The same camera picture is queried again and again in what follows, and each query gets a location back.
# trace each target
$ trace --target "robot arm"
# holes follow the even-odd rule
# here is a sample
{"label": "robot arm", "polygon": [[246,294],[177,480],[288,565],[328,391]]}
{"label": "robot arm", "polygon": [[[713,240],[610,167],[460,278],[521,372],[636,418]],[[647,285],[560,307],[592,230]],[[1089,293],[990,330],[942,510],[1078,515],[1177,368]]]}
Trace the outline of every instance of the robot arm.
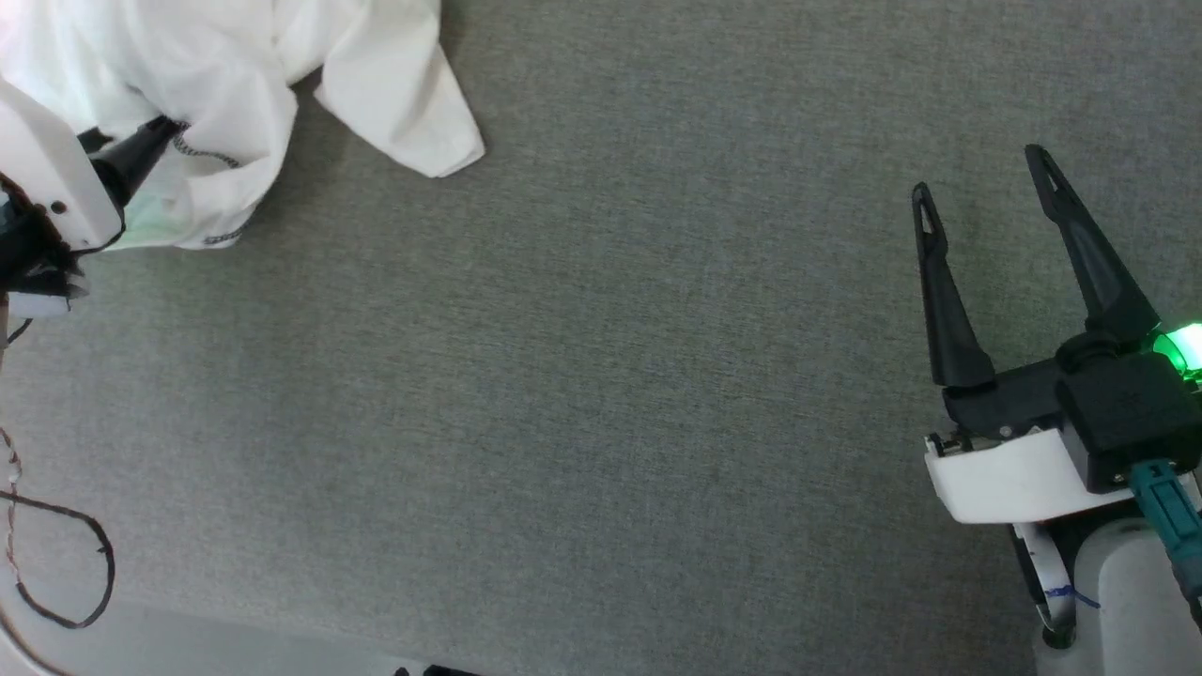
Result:
{"label": "robot arm", "polygon": [[1041,675],[1198,672],[1202,326],[1164,333],[1052,156],[1029,146],[1027,160],[1069,250],[1084,332],[1052,357],[996,373],[918,184],[932,376],[956,423],[947,439],[927,438],[927,468],[953,518],[1010,526],[1043,621]]}
{"label": "robot arm", "polygon": [[66,312],[81,256],[125,230],[124,209],[180,125],[160,117],[88,155],[54,113],[0,79],[0,293],[17,316]]}

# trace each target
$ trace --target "black cable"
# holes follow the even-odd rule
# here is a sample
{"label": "black cable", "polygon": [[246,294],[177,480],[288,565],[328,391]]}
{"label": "black cable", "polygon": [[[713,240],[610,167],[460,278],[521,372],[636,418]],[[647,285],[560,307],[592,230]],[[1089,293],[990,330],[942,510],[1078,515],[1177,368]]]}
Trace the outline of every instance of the black cable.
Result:
{"label": "black cable", "polygon": [[34,612],[41,615],[59,627],[63,627],[64,629],[83,629],[84,627],[90,627],[94,622],[100,619],[100,616],[105,615],[105,610],[108,609],[108,601],[113,598],[113,586],[117,582],[117,558],[113,556],[113,544],[108,540],[108,534],[105,533],[105,528],[100,524],[100,522],[82,511],[52,505],[49,503],[43,503],[41,500],[35,500],[16,493],[10,493],[7,491],[0,491],[0,499],[58,514],[59,516],[75,518],[76,521],[84,522],[84,524],[91,529],[91,532],[96,535],[96,539],[100,540],[99,551],[105,555],[105,564],[108,567],[105,582],[105,595],[100,599],[100,604],[96,609],[91,611],[91,615],[78,622],[75,619],[67,619],[66,617],[63,617],[61,615],[37,603],[34,597],[30,595],[29,589],[25,588],[25,583],[20,581],[17,582],[17,593],[20,594],[20,599],[25,601],[25,604],[29,605]]}
{"label": "black cable", "polygon": [[17,327],[17,331],[13,331],[12,333],[10,333],[8,334],[8,344],[12,345],[13,340],[16,340],[17,338],[20,338],[20,334],[24,333],[26,328],[29,328],[30,324],[34,324],[34,320],[26,319],[24,322],[22,322],[20,326]]}

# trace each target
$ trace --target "white cloth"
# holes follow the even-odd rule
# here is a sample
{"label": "white cloth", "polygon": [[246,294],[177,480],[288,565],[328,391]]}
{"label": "white cloth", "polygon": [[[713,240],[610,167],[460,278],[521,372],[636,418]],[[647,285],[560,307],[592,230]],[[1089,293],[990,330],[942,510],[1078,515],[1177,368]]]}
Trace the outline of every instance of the white cloth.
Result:
{"label": "white cloth", "polygon": [[441,0],[0,0],[0,75],[76,131],[190,126],[126,209],[117,247],[225,247],[317,100],[389,158],[444,177],[484,153],[439,46]]}

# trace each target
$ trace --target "blue marker line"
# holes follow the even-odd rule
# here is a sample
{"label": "blue marker line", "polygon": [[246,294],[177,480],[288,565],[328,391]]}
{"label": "blue marker line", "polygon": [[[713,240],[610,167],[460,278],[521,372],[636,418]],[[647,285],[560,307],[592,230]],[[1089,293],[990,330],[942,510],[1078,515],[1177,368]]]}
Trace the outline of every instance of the blue marker line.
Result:
{"label": "blue marker line", "polygon": [[1043,589],[1043,595],[1046,595],[1049,599],[1055,599],[1060,597],[1075,597],[1077,600],[1079,600],[1081,603],[1088,605],[1094,610],[1102,609],[1102,604],[1095,601],[1094,599],[1087,597],[1085,594],[1082,594],[1081,592],[1075,589],[1072,585],[1065,585],[1064,587],[1057,587],[1054,589]]}

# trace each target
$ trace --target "teal cable connector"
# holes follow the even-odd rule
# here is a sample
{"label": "teal cable connector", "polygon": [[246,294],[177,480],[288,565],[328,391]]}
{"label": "teal cable connector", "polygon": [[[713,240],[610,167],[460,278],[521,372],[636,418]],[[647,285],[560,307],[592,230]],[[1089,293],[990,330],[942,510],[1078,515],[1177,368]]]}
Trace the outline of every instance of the teal cable connector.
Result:
{"label": "teal cable connector", "polygon": [[1202,517],[1167,459],[1132,466],[1129,485],[1144,518],[1165,545],[1190,615],[1202,627]]}

